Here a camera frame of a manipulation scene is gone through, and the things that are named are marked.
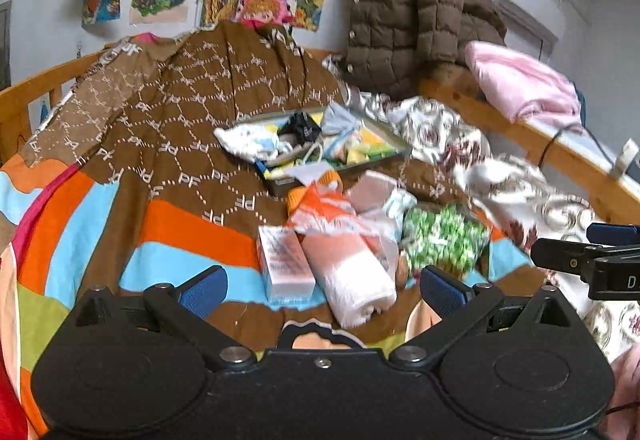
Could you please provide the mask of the white patterned baby cloth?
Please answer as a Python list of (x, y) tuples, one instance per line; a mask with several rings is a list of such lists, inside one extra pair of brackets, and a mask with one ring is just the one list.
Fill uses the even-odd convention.
[(227, 129), (217, 127), (214, 136), (224, 150), (250, 163), (272, 161), (294, 149), (275, 131), (258, 124), (240, 124)]

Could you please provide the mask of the beige striped socks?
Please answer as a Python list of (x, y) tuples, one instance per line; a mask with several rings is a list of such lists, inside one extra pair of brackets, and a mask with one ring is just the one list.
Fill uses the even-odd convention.
[(367, 128), (326, 137), (322, 148), (322, 159), (339, 167), (368, 163), (397, 153), (393, 145)]

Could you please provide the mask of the black dark socks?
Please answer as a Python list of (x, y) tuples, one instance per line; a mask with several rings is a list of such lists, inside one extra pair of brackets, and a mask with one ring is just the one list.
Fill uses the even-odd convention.
[(296, 147), (316, 142), (321, 136), (321, 128), (307, 112), (298, 111), (278, 128), (277, 135), (281, 140)]

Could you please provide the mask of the grey face mask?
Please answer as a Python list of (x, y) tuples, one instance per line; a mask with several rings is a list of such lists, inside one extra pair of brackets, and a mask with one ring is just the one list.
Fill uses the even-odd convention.
[(320, 123), (323, 137), (350, 134), (361, 127), (361, 119), (353, 115), (343, 104), (331, 101), (323, 112)]

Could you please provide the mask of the orange cuffed sock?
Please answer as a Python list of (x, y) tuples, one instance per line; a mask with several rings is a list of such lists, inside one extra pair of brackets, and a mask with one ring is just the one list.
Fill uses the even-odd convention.
[(320, 194), (329, 191), (342, 193), (344, 190), (343, 180), (337, 171), (330, 169), (323, 173), (318, 179), (311, 182), (309, 186), (291, 189), (286, 196), (286, 209), (288, 210), (289, 216), (291, 216), (299, 207), (299, 204), (303, 202), (309, 190)]

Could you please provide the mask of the bag of green peas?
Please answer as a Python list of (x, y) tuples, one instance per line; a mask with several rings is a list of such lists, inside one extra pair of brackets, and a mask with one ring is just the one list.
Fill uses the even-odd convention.
[(400, 249), (410, 275), (436, 267), (462, 280), (475, 269), (489, 238), (488, 226), (456, 205), (416, 206), (405, 215)]

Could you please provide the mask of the white floral satin quilt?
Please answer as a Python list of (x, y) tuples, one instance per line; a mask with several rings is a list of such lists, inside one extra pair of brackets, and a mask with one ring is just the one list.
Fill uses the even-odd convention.
[(584, 197), (551, 185), (538, 166), (493, 153), (485, 134), (447, 104), (420, 96), (392, 104), (384, 95), (341, 87), (347, 107), (390, 124), (415, 159), (435, 167), (433, 197), (450, 180), (524, 253), (536, 238), (586, 243), (588, 226), (602, 221)]

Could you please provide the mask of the white blue tissue box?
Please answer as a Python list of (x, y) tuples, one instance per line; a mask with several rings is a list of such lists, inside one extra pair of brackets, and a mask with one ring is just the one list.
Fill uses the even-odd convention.
[(267, 301), (299, 303), (311, 297), (316, 279), (293, 229), (260, 226), (256, 247)]

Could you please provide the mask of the pink white rolled towel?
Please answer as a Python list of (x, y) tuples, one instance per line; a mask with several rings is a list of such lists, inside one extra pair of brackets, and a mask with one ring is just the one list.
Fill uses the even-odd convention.
[(358, 234), (308, 234), (304, 254), (334, 318), (361, 327), (396, 303), (395, 281)]

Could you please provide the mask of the pink folded blanket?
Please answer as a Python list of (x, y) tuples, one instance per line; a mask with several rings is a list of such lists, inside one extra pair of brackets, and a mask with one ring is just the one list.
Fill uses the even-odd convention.
[(487, 101), (511, 123), (532, 119), (555, 128), (582, 125), (574, 83), (547, 64), (480, 41), (467, 44), (464, 56)]

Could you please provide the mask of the metal tray with drawing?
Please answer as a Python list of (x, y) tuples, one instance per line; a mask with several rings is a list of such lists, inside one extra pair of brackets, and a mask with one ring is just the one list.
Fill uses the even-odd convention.
[(362, 173), (410, 153), (408, 143), (390, 125), (335, 102), (237, 122), (231, 148), (255, 166), (274, 197), (328, 171)]

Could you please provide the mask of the dark wooden door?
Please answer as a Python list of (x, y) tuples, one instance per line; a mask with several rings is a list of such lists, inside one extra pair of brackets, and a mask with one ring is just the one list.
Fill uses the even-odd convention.
[(8, 0), (0, 5), (0, 89), (11, 86), (11, 7)]

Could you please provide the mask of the brown puffer jacket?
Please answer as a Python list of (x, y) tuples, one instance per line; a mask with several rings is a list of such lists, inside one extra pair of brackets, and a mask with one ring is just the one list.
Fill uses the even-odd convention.
[(467, 44), (504, 37), (492, 0), (352, 0), (342, 71), (366, 92), (400, 99), (440, 63), (463, 67)]

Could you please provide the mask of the pink anime girl drawing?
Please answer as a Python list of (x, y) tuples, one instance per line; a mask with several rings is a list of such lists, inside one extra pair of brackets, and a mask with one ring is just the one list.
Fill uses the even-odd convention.
[(296, 0), (239, 0), (233, 20), (250, 28), (289, 26), (295, 11)]

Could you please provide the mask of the wooden bed rail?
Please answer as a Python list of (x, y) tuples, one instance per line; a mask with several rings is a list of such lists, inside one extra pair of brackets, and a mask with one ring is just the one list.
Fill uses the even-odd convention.
[[(1, 92), (1, 160), (21, 147), (30, 135), (28, 105), (42, 95), (55, 104), (63, 97), (63, 86), (85, 73), (98, 60), (95, 52), (45, 70)], [(614, 179), (611, 166), (591, 159), (561, 138), (552, 138), (534, 124), (510, 123), (488, 102), (470, 72), (457, 66), (438, 66), (429, 78), (416, 84), (426, 98), (436, 99), (457, 111), (465, 122), (484, 133), (495, 133), (518, 145), (530, 163), (548, 165), (568, 177), (588, 194), (597, 215), (608, 223), (636, 225), (639, 222), (639, 189), (628, 177)]]

